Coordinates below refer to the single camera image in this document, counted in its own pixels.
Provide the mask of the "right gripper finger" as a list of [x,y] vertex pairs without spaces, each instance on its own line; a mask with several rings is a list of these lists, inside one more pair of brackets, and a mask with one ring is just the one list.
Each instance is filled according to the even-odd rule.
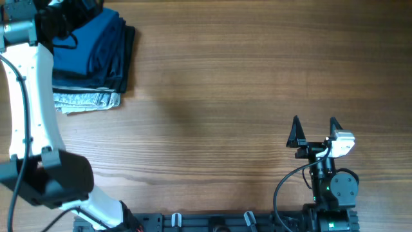
[[292,129],[286,142],[288,148],[299,148],[306,145],[306,137],[301,126],[299,117],[296,115],[293,118]]
[[339,124],[335,117],[330,118],[330,136],[334,137],[335,131],[342,130],[342,126]]

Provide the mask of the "blue polo shirt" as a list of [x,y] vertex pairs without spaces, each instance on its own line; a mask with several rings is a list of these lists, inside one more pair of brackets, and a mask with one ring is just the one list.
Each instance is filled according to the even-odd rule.
[[122,42],[124,20],[117,11],[104,8],[103,11],[73,35],[78,43],[75,49],[64,49],[63,45],[73,45],[74,40],[54,39],[53,69],[77,75],[93,75],[106,71],[112,58],[116,56]]

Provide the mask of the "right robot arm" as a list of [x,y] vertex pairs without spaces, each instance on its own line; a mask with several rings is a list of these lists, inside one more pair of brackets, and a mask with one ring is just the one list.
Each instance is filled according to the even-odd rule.
[[306,159],[310,174],[313,204],[298,213],[286,213],[284,222],[292,231],[355,231],[354,214],[359,177],[347,168],[337,169],[335,159],[351,151],[355,136],[344,130],[336,118],[330,119],[330,135],[322,142],[307,141],[299,117],[293,118],[286,146],[295,148],[295,158]]

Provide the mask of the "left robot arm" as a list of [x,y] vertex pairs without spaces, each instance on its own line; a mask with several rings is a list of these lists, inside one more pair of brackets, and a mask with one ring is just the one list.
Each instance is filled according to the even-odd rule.
[[97,231],[139,231],[127,206],[94,183],[86,157],[66,151],[52,93],[53,39],[73,34],[103,10],[102,1],[6,1],[1,6],[1,62],[12,112],[10,159],[1,165],[1,183],[15,203],[74,213]]

